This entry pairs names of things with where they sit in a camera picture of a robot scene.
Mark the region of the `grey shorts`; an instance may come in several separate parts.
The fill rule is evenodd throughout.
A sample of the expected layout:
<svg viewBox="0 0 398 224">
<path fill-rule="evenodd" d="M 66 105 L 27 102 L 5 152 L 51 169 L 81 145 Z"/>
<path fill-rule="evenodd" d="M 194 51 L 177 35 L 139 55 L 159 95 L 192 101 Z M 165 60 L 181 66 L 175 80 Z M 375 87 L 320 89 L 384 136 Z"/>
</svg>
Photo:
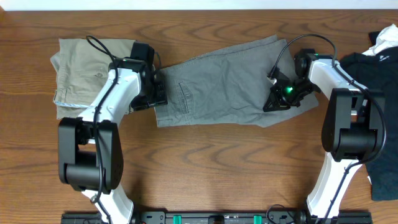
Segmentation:
<svg viewBox="0 0 398 224">
<path fill-rule="evenodd" d="M 160 128 L 194 124 L 253 124 L 268 127 L 318 106 L 314 94 L 299 107 L 264 112 L 272 83 L 267 73 L 277 64 L 295 79 L 293 58 L 276 35 L 208 52 L 163 68 L 168 103 L 155 107 Z"/>
</svg>

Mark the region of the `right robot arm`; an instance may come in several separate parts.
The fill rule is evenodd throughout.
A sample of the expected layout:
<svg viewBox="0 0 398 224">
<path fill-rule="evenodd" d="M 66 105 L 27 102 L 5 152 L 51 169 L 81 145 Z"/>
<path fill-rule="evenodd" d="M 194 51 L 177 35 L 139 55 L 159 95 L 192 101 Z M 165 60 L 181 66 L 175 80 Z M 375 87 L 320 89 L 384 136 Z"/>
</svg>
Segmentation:
<svg viewBox="0 0 398 224">
<path fill-rule="evenodd" d="M 274 65 L 267 77 L 272 83 L 265 112 L 299 107 L 314 91 L 328 98 L 322 127 L 326 152 L 305 209 L 292 216 L 293 223 L 372 223 L 369 212 L 341 212 L 341 200 L 355 172 L 376 159 L 386 137 L 385 97 L 349 76 L 331 55 L 302 49 L 294 57 L 297 78 L 291 80 Z"/>
</svg>

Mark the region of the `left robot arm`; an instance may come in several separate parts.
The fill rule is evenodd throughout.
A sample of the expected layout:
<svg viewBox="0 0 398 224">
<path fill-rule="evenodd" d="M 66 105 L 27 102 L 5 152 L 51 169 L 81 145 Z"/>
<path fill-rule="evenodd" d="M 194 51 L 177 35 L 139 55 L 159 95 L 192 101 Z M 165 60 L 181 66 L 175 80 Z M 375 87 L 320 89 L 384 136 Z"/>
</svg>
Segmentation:
<svg viewBox="0 0 398 224">
<path fill-rule="evenodd" d="M 136 42 L 131 54 L 113 55 L 102 43 L 96 49 L 111 58 L 108 80 L 92 104 L 58 126 L 60 181 L 88 197 L 97 213 L 64 213 L 62 223 L 135 223 L 134 204 L 121 177 L 124 169 L 119 125 L 125 113 L 167 104 L 149 45 Z"/>
</svg>

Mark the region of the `folded khaki shorts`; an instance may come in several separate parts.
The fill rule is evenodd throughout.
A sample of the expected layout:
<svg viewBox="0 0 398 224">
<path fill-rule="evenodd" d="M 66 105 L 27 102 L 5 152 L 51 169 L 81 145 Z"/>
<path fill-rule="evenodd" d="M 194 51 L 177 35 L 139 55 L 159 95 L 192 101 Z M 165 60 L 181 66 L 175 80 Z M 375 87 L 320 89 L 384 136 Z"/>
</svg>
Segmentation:
<svg viewBox="0 0 398 224">
<path fill-rule="evenodd" d="M 56 72 L 53 103 L 57 119 L 76 117 L 96 98 L 108 79 L 109 55 L 85 39 L 60 39 L 60 50 L 50 58 Z"/>
</svg>

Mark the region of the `white garment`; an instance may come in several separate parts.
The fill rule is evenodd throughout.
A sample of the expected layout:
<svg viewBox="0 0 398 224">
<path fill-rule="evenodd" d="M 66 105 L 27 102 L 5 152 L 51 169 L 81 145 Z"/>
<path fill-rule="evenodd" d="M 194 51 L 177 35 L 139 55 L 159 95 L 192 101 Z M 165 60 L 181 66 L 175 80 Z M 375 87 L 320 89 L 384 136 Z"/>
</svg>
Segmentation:
<svg viewBox="0 0 398 224">
<path fill-rule="evenodd" d="M 384 28 L 378 34 L 369 33 L 369 38 L 372 40 L 374 35 L 376 35 L 375 43 L 367 51 L 363 52 L 363 55 L 375 56 L 383 50 L 397 47 L 397 26 L 395 24 Z"/>
</svg>

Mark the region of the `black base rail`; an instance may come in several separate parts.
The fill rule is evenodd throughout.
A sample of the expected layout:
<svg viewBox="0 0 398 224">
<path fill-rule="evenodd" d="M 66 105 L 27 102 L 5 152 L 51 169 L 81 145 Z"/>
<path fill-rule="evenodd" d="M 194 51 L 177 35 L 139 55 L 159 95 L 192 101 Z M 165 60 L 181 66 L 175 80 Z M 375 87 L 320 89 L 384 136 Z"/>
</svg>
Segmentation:
<svg viewBox="0 0 398 224">
<path fill-rule="evenodd" d="M 64 213 L 60 223 L 105 223 L 100 213 Z M 265 224 L 265 223 L 320 223 L 315 218 L 306 218 L 304 215 L 297 220 L 293 212 L 273 211 L 266 213 L 165 213 L 142 212 L 140 216 L 134 215 L 131 223 L 140 224 Z M 372 224 L 369 212 L 341 212 L 337 218 L 327 220 L 325 223 L 342 224 Z"/>
</svg>

